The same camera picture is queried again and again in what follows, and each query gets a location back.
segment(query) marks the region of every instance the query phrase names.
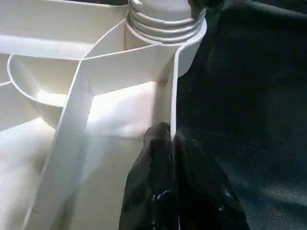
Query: gloved hand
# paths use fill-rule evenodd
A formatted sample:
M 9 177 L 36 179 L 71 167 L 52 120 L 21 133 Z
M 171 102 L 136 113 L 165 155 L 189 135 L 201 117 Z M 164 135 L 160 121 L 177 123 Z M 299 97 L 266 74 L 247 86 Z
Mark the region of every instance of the gloved hand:
M 248 230 L 227 175 L 197 141 L 147 130 L 126 183 L 119 230 Z

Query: black glove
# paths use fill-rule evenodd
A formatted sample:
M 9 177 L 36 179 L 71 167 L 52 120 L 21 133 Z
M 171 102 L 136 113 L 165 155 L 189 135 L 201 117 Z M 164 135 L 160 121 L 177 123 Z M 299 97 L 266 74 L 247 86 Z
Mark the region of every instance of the black glove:
M 119 230 L 248 230 L 222 168 L 169 126 L 150 128 L 126 183 Z

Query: white plastic surface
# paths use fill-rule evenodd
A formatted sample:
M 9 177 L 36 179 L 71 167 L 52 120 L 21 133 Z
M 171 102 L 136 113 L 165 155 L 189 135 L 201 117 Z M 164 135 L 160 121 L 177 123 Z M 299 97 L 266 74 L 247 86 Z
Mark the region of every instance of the white plastic surface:
M 55 130 L 8 82 L 0 85 L 0 229 L 20 229 Z
M 0 31 L 0 193 L 12 194 L 0 229 L 21 229 L 29 207 L 23 230 L 116 230 L 145 131 L 176 133 L 177 78 L 206 22 L 168 45 L 134 30 L 126 6 L 11 0 L 0 12 L 13 18 Z
M 205 10 L 191 0 L 130 0 L 129 22 L 141 36 L 179 44 L 195 36 Z

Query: dark fabric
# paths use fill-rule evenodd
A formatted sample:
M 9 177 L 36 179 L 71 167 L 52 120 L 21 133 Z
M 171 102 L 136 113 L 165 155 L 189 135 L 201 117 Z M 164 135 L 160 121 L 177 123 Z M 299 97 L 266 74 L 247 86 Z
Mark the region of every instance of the dark fabric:
M 219 162 L 251 229 L 307 229 L 307 16 L 252 1 L 219 10 L 178 81 L 178 129 Z

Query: plastic compartment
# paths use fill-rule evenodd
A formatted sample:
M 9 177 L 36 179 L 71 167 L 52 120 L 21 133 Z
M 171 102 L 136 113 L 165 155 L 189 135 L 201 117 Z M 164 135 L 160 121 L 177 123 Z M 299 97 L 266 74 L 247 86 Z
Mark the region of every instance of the plastic compartment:
M 176 49 L 151 45 L 80 62 L 27 229 L 49 228 L 59 216 L 54 229 L 118 227 L 145 131 L 171 123 Z
M 22 226 L 40 182 L 55 130 L 15 89 L 0 54 L 0 229 Z
M 29 207 L 23 230 L 115 230 L 145 131 L 164 121 L 174 136 L 177 78 L 206 24 L 186 43 L 165 45 L 131 30 L 127 9 L 1 6 L 1 229 L 19 229 Z
M 86 54 L 86 58 L 148 46 L 150 43 L 136 37 L 124 19 L 103 35 Z
M 76 60 L 11 55 L 7 68 L 16 89 L 56 128 L 77 66 Z
M 126 6 L 59 0 L 5 1 L 0 53 L 80 59 L 126 11 Z

